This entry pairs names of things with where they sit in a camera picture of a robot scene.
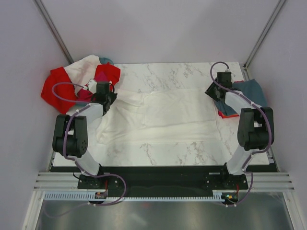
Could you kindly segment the magenta t-shirt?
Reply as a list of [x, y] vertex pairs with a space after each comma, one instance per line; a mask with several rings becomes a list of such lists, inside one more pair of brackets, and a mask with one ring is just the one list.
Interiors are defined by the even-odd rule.
[[[107, 76], [104, 72], [96, 74], [93, 78], [96, 82], [108, 81]], [[77, 92], [77, 101], [81, 102], [90, 102], [92, 98], [92, 93], [87, 90], [87, 84], [85, 85], [86, 89], [82, 88]]]

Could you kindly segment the left aluminium frame post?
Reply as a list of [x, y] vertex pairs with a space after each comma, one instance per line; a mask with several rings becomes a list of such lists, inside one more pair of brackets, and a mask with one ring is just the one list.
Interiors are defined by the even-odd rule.
[[44, 5], [42, 0], [33, 0], [35, 6], [37, 7], [39, 13], [41, 14], [43, 20], [45, 21], [46, 25], [48, 26], [50, 32], [52, 33], [54, 39], [56, 40], [59, 48], [61, 49], [65, 59], [69, 64], [72, 64], [74, 62], [71, 54], [69, 53], [58, 29], [56, 28], [46, 6]]

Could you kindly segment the folded grey-blue t-shirt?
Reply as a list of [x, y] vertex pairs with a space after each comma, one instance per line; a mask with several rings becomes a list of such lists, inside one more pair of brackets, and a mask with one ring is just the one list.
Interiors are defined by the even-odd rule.
[[[262, 91], [261, 86], [257, 83], [256, 80], [249, 80], [249, 81], [235, 81], [233, 83], [234, 88], [238, 88], [242, 93], [249, 98], [254, 103], [262, 106], [267, 107], [268, 103], [265, 98], [265, 95]], [[236, 113], [234, 109], [230, 106], [226, 105], [223, 102], [216, 102], [213, 101], [216, 108], [223, 112], [225, 115], [231, 115]]]

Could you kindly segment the right aluminium frame post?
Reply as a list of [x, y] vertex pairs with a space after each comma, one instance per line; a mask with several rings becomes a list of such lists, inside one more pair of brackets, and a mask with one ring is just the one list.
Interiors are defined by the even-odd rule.
[[282, 12], [283, 8], [287, 4], [287, 0], [278, 0], [276, 6], [274, 7], [272, 13], [270, 14], [264, 28], [261, 31], [255, 45], [253, 46], [250, 54], [248, 55], [246, 61], [243, 64], [243, 69], [245, 71], [248, 70], [249, 66], [251, 65], [252, 61], [254, 60], [256, 54], [258, 53], [259, 49], [263, 45], [266, 37], [268, 36], [270, 30], [273, 28], [275, 22], [277, 21], [280, 13]]

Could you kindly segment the red t-shirt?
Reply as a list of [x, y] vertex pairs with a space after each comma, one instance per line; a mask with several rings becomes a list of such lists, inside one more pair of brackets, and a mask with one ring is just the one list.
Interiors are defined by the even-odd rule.
[[[98, 65], [95, 75], [104, 72], [107, 76], [108, 82], [114, 86], [119, 82], [120, 69], [114, 65]], [[47, 77], [41, 97], [60, 113], [67, 113], [71, 107], [77, 102], [77, 92], [80, 89], [86, 89], [86, 86], [74, 84], [71, 82], [64, 67], [53, 69]]]

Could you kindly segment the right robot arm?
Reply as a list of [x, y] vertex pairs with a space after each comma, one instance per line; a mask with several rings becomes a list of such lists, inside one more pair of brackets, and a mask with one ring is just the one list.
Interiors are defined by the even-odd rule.
[[273, 109], [254, 103], [234, 88], [230, 72], [218, 72], [205, 93], [230, 106], [239, 115], [238, 147], [225, 164], [228, 172], [223, 173], [219, 180], [222, 187], [229, 189], [237, 183], [236, 175], [245, 173], [253, 156], [266, 152], [274, 142]]

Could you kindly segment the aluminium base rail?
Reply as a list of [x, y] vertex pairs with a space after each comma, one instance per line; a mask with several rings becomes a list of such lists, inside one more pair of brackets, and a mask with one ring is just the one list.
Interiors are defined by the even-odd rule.
[[[290, 175], [285, 172], [253, 173], [252, 192], [287, 192], [294, 190]], [[76, 191], [77, 179], [71, 172], [40, 172], [35, 191]]]

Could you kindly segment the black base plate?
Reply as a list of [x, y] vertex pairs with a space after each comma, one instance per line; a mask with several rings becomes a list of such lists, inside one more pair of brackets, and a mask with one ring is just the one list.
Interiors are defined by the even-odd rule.
[[247, 190], [249, 174], [231, 176], [217, 166], [102, 167], [104, 178], [80, 175], [74, 166], [56, 166], [53, 173], [75, 173], [79, 189], [106, 189], [112, 195], [211, 195], [214, 190]]

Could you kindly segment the aluminium frame post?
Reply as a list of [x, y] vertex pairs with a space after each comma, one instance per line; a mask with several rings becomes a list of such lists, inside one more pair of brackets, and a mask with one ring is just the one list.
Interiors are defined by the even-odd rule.
[[58, 29], [56, 28], [46, 6], [44, 5], [42, 0], [33, 0], [35, 6], [37, 7], [39, 13], [41, 14], [43, 20], [45, 21], [46, 25], [48, 26], [50, 32], [52, 33], [54, 39], [56, 40], [59, 48], [61, 49], [65, 59], [69, 64], [72, 64], [74, 62], [71, 54], [69, 53]]
[[246, 61], [243, 64], [243, 69], [245, 71], [248, 70], [249, 66], [251, 65], [252, 61], [254, 60], [256, 54], [258, 53], [259, 49], [263, 45], [266, 37], [268, 36], [270, 30], [273, 28], [275, 22], [277, 21], [280, 13], [282, 12], [283, 8], [287, 4], [287, 0], [278, 0], [276, 6], [274, 7], [272, 13], [270, 14], [264, 28], [261, 31], [255, 45], [253, 46], [250, 54], [248, 55]]

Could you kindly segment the teal laundry basket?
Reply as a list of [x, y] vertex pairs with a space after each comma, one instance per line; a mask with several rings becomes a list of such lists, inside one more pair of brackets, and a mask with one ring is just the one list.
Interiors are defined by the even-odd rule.
[[114, 62], [106, 57], [99, 57], [99, 62], [101, 63], [101, 65], [106, 65], [106, 64], [114, 65]]

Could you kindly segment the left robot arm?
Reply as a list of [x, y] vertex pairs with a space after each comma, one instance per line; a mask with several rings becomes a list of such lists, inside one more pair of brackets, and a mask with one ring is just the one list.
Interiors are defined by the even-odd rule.
[[117, 98], [115, 87], [107, 81], [94, 82], [90, 102], [72, 115], [60, 114], [56, 118], [52, 148], [65, 159], [74, 162], [82, 174], [89, 176], [89, 184], [101, 188], [105, 176], [101, 164], [88, 150], [88, 126], [103, 117]]

